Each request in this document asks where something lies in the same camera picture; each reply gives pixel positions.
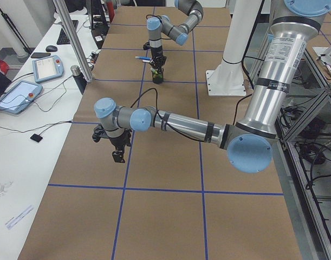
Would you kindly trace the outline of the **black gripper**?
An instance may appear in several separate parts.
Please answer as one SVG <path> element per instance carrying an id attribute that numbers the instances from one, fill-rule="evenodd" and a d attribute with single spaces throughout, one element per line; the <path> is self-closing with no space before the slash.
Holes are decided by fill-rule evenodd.
<path id="1" fill-rule="evenodd" d="M 161 67 L 165 64 L 166 62 L 166 57 L 163 55 L 163 47 L 151 47 L 151 54 L 152 54 L 152 59 L 151 59 L 151 66 L 152 67 Z"/>
<path id="2" fill-rule="evenodd" d="M 112 157 L 115 163 L 125 163 L 124 152 L 125 146 L 131 146 L 131 130 L 124 129 L 123 133 L 115 138 L 110 137 L 110 142 L 115 147 L 115 151 L 112 152 Z"/>

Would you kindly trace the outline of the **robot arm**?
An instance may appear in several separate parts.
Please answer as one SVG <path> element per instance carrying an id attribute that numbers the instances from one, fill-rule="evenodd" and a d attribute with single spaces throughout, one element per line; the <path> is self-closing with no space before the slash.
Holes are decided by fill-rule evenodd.
<path id="1" fill-rule="evenodd" d="M 273 38 L 263 60 L 259 77 L 254 84 L 251 100 L 243 119 L 233 125 L 221 126 L 212 122 L 189 118 L 158 109 L 158 92 L 150 88 L 143 92 L 130 106 L 118 106 L 105 97 L 94 105 L 100 120 L 94 128 L 92 138 L 109 139 L 114 145 L 112 153 L 116 163 L 125 163 L 125 146 L 130 147 L 131 131 L 144 132 L 150 127 L 162 131 L 175 131 L 198 142 L 213 143 L 227 150 L 230 163 L 245 173 L 257 173 L 266 169 L 272 159 L 271 140 L 276 138 L 275 122 L 281 105 L 289 92 L 295 72 L 307 43 L 319 34 L 325 15 L 331 11 L 331 1 L 271 1 L 271 34 Z M 161 34 L 165 34 L 178 45 L 183 45 L 189 33 L 203 20 L 203 7 L 198 1 L 174 1 L 175 7 L 188 16 L 180 25 L 174 25 L 167 16 L 152 16 L 147 19 L 148 42 L 150 44 L 151 67 L 163 69 L 165 59 Z M 253 9 L 251 16 L 242 17 L 244 1 L 237 1 L 230 32 L 221 64 L 208 71 L 207 86 L 213 83 L 220 95 L 242 94 L 243 83 L 234 81 L 243 63 L 247 33 L 251 33 L 259 11 Z M 151 106 L 133 108 L 143 94 L 155 90 L 155 108 Z"/>
<path id="2" fill-rule="evenodd" d="M 160 73 L 165 64 L 161 35 L 165 34 L 176 44 L 182 46 L 188 39 L 188 34 L 197 26 L 204 17 L 202 5 L 198 1 L 175 1 L 175 7 L 187 15 L 187 19 L 180 25 L 174 25 L 166 15 L 147 19 L 148 42 L 152 58 L 150 65 L 152 70 Z"/>

